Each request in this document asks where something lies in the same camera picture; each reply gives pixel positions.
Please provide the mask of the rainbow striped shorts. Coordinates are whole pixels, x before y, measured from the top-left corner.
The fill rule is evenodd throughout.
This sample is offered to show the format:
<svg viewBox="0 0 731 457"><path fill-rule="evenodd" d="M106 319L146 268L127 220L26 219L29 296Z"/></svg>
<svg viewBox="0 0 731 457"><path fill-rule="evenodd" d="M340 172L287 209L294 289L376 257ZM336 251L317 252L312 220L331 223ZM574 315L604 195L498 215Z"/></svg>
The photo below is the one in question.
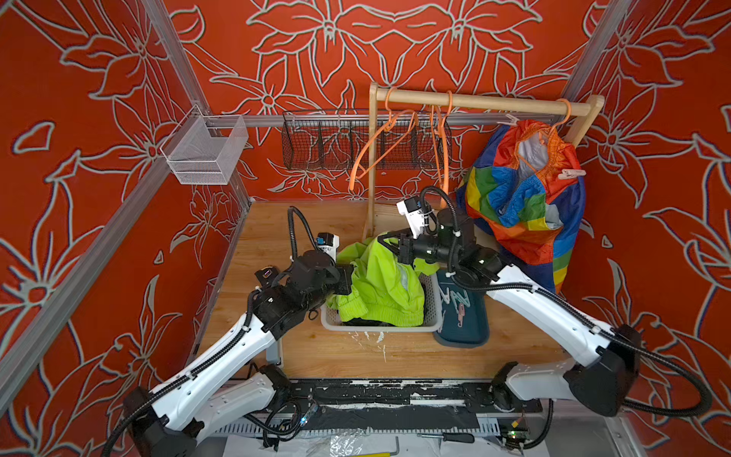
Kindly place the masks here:
<svg viewBox="0 0 731 457"><path fill-rule="evenodd" d="M508 259L550 291L561 290L586 209L584 177L575 147L536 120L503 125L469 169L456 201L492 235Z"/></svg>

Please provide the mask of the orange hanger of green shorts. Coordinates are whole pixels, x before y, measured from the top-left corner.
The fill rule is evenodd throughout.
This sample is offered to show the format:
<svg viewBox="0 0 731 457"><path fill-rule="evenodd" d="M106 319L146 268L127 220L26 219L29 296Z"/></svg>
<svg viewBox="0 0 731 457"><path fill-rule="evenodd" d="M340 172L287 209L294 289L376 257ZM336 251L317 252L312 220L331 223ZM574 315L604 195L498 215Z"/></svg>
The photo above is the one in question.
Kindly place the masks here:
<svg viewBox="0 0 731 457"><path fill-rule="evenodd" d="M431 140L434 150L435 166L438 175L438 188L449 194L449 151L447 141L447 118L453 109L453 93L447 91L447 112L443 113L437 105L430 107L429 123L431 126Z"/></svg>

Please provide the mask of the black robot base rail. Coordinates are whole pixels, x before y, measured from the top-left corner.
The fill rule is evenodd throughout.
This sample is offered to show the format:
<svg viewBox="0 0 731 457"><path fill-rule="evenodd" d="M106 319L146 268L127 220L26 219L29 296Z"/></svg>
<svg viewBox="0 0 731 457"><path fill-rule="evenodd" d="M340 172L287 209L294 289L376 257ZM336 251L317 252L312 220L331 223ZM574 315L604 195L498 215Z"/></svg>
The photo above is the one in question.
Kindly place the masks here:
<svg viewBox="0 0 731 457"><path fill-rule="evenodd" d="M462 379L293 379L289 398L303 413L317 409L306 431L371 430L484 431L494 418L502 427L539 424L540 401L497 409L487 380Z"/></svg>

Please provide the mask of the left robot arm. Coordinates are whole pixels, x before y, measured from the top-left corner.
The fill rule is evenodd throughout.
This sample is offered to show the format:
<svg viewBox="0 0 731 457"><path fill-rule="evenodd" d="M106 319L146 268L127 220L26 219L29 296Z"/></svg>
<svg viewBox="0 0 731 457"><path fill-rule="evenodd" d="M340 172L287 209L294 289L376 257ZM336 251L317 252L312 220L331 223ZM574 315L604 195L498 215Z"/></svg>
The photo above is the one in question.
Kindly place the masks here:
<svg viewBox="0 0 731 457"><path fill-rule="evenodd" d="M247 297L246 312L224 336L169 380L152 390L136 388L126 397L121 422L102 455L112 455L129 434L142 456L190 456L220 428L268 409L286 394L289 379L274 365L236 386L226 383L331 296L351 292L353 268L336 262L337 235L308 232L311 248L298 251L294 222L305 219L300 209L287 210L291 263L284 270L258 270L259 285Z"/></svg>

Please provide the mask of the lime green shorts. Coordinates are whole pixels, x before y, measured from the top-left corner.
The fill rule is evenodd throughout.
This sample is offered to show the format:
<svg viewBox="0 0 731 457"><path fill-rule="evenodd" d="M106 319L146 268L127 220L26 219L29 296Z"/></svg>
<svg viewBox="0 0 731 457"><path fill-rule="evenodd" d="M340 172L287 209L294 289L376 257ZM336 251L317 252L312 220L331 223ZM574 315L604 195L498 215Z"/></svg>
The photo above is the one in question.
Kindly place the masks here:
<svg viewBox="0 0 731 457"><path fill-rule="evenodd" d="M327 299L342 321L361 319L398 328L424 324L426 295L420 278L436 274L438 265L422 259L401 264L375 239L341 249L337 263L353 268L351 293Z"/></svg>

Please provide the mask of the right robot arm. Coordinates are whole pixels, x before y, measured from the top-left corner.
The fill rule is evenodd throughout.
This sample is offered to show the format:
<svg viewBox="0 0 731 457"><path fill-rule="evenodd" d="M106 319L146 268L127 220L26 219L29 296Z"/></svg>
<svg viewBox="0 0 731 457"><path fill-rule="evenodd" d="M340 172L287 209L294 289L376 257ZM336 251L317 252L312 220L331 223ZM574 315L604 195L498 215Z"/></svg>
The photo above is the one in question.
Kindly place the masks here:
<svg viewBox="0 0 731 457"><path fill-rule="evenodd" d="M710 410L711 392L704 382L672 360L645 350L635 329L613 327L581 312L495 249L479 245L472 220L441 189L427 187L399 202L397 211L409 225L379 236L378 241L399 263L411 265L421 259L445 265L445 274L458 287L508 306L567 352L569 358L554 365L504 365L491 382L498 409L509 411L516 401L561 399L576 401L604 417L613 417L624 407L666 417L698 417ZM699 394L698 403L672 409L629 399L643 360L687 380Z"/></svg>

